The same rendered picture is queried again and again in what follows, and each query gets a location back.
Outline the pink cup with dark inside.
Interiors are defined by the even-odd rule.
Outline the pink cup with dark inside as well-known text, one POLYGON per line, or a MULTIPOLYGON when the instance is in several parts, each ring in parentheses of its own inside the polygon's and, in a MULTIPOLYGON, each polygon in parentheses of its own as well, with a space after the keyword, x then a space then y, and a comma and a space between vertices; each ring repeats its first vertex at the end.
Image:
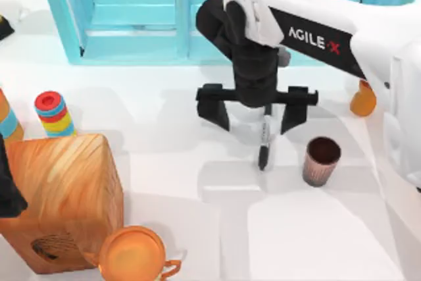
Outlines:
POLYGON ((341 148, 331 138, 318 136, 307 144, 303 180, 312 187, 322 187, 329 180, 341 158, 341 148))

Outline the wooden box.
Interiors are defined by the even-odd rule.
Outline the wooden box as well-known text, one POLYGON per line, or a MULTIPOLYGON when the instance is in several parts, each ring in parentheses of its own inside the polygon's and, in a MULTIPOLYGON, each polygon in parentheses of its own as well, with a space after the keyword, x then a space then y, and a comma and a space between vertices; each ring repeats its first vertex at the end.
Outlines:
POLYGON ((0 234, 37 274, 92 268, 92 255, 124 224, 124 194, 107 138, 16 141, 6 152, 28 208, 0 219, 0 234))

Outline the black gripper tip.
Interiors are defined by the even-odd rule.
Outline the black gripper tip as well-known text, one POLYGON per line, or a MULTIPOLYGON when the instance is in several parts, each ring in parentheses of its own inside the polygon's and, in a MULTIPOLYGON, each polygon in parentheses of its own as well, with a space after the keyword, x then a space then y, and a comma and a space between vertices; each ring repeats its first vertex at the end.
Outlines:
POLYGON ((5 142, 0 133, 0 218, 16 218, 28 208, 11 174, 5 142))

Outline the pale grey rounded box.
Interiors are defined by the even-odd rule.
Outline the pale grey rounded box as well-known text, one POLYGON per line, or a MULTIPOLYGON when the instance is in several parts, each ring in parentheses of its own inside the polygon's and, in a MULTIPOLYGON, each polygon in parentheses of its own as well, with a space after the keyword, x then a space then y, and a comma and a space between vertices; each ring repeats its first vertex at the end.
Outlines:
POLYGON ((285 48, 281 47, 278 51, 278 66, 287 67, 290 64, 291 53, 285 48))

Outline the stack of coloured rings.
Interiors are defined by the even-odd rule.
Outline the stack of coloured rings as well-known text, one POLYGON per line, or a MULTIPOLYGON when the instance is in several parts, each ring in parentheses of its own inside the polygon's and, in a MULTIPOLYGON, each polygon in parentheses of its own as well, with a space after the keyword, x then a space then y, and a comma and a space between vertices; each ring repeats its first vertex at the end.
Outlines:
POLYGON ((48 138, 60 138, 77 134, 64 97, 57 91, 44 91, 34 107, 48 138))

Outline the orange vase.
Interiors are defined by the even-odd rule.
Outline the orange vase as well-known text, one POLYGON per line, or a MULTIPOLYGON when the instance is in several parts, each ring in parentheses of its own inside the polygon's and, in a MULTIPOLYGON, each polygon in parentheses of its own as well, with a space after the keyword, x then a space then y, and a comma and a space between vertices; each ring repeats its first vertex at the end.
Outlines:
POLYGON ((370 84, 364 80, 360 80, 359 89, 354 94, 349 105, 350 111, 356 116, 369 116, 376 108, 376 103, 376 95, 370 84))

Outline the black flat object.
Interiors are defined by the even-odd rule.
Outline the black flat object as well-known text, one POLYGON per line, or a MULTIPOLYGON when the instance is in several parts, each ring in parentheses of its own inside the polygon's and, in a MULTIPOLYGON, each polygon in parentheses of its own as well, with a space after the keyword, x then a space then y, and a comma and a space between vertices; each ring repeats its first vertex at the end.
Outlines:
POLYGON ((14 34, 14 28, 8 19, 0 14, 0 41, 14 34))

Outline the orange cup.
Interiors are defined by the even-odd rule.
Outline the orange cup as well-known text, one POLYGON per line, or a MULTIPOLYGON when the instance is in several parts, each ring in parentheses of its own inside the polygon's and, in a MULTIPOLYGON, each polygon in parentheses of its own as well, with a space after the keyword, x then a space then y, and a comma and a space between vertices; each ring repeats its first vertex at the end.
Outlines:
POLYGON ((144 226, 121 228, 106 238, 95 260, 105 281, 166 281, 182 266, 168 260, 161 237, 144 226))

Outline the orange and blue striped stack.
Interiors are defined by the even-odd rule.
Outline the orange and blue striped stack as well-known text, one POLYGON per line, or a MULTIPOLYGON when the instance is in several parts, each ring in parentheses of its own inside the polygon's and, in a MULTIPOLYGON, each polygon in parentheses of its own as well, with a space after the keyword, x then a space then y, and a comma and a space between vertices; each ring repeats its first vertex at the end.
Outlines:
POLYGON ((24 129, 17 119, 3 90, 0 88, 0 134, 6 144, 22 141, 24 129))

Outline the black marker pen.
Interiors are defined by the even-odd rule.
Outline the black marker pen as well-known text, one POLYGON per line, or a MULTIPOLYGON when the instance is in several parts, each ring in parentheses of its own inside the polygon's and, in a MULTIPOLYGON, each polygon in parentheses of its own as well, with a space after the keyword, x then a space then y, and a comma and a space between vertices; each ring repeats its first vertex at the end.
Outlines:
POLYGON ((258 167, 263 171, 267 164, 270 152, 270 138, 271 138, 271 117, 272 117, 272 104, 268 104, 264 108, 264 116, 262 123, 262 134, 260 138, 260 147, 258 155, 258 167))

